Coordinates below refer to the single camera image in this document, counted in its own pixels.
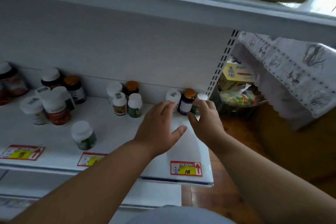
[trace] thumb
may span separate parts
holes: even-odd
[[[195,129],[195,126],[197,126],[198,120],[196,119],[195,115],[193,115],[191,112],[188,112],[187,115],[188,115],[188,119],[189,119],[189,122],[192,128]]]
[[[174,144],[181,138],[181,136],[183,136],[186,130],[186,126],[179,126],[173,133],[171,133],[171,140]]]

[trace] pill bottle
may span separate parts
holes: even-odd
[[[175,102],[173,113],[177,111],[181,99],[181,93],[178,90],[168,90],[166,93],[166,100],[170,102]]]
[[[58,91],[45,91],[40,95],[42,105],[52,124],[62,126],[71,120],[70,111]]]
[[[129,81],[126,83],[126,88],[124,90],[126,99],[133,93],[139,93],[139,83],[136,81]]]
[[[19,97],[28,92],[28,87],[20,77],[18,70],[5,61],[0,61],[0,83],[13,97]]]
[[[20,103],[20,108],[25,114],[29,114],[33,124],[44,125],[48,123],[47,115],[38,96],[27,97]]]
[[[178,112],[182,115],[187,115],[191,111],[193,106],[193,101],[196,96],[196,92],[192,89],[186,89],[181,96],[180,105],[178,107]]]
[[[41,83],[49,87],[51,90],[58,86],[62,86],[63,78],[56,68],[44,69],[41,72]]]
[[[35,95],[39,96],[42,92],[50,91],[49,87],[43,86],[35,90]]]
[[[11,102],[11,95],[9,94],[9,91],[0,83],[0,106],[7,105],[10,102]]]
[[[195,100],[208,100],[208,96],[204,93],[198,93],[195,97]],[[191,113],[193,113],[196,117],[200,116],[199,107],[198,105],[192,105]]]
[[[125,94],[117,92],[112,100],[114,113],[118,116],[124,116],[127,113],[127,99]]]
[[[142,99],[139,93],[133,93],[128,99],[128,115],[132,118],[141,116]]]
[[[64,82],[66,89],[71,94],[76,105],[82,104],[86,101],[86,95],[79,76],[68,75],[64,78]]]
[[[113,106],[113,97],[117,92],[122,92],[123,91],[123,86],[119,82],[111,82],[109,85],[106,87],[106,92],[107,92],[107,97],[108,97],[108,102],[110,103],[111,106]]]
[[[80,150],[91,149],[97,142],[97,138],[90,124],[85,121],[77,121],[71,126],[71,136]]]
[[[66,87],[64,87],[64,86],[58,86],[58,87],[54,88],[53,91],[57,91],[57,92],[59,92],[61,94],[63,100],[65,101],[66,109],[68,109],[69,111],[72,111],[72,110],[75,109],[75,102],[72,99],[72,96],[68,92],[68,90],[66,89]]]

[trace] plastic bag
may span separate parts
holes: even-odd
[[[262,95],[255,95],[248,90],[250,84],[241,85],[230,90],[220,91],[221,99],[230,106],[253,107],[266,103]]]

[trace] yellow price sticker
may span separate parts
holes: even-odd
[[[90,167],[93,164],[97,163],[101,158],[90,158],[89,161],[87,162],[87,166]]]
[[[22,158],[22,159],[28,159],[32,153],[33,153],[32,151],[15,150],[15,151],[9,156],[9,158]]]
[[[179,168],[180,175],[196,175],[196,168],[195,167],[183,167],[180,166]]]

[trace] yellow box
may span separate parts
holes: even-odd
[[[220,89],[230,90],[246,83],[254,83],[253,74],[242,64],[227,62],[218,80]]]

